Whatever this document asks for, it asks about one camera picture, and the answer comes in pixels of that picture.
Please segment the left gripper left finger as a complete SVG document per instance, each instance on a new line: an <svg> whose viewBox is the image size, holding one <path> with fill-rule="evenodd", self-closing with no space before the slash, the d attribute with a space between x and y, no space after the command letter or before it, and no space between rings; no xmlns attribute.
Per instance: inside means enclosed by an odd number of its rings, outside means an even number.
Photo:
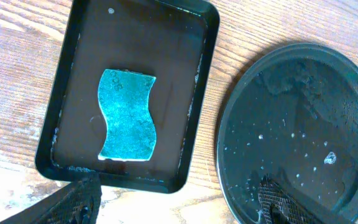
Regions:
<svg viewBox="0 0 358 224"><path fill-rule="evenodd" d="M74 181L2 223L95 224L101 204L98 174Z"/></svg>

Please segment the green yellow sponge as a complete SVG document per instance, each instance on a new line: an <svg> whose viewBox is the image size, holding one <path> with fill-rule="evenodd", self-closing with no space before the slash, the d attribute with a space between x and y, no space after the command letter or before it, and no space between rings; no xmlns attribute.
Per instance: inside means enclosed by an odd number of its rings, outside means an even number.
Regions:
<svg viewBox="0 0 358 224"><path fill-rule="evenodd" d="M156 78L142 73L106 69L98 85L98 103L106 123L99 160L148 161L157 133L149 111Z"/></svg>

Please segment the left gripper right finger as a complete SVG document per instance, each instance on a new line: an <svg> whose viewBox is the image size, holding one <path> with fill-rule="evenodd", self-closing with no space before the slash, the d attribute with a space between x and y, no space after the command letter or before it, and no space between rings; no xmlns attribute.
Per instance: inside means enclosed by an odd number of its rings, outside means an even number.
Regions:
<svg viewBox="0 0 358 224"><path fill-rule="evenodd" d="M263 177L258 191L259 203L268 224L318 224L321 220L288 196L276 181Z"/></svg>

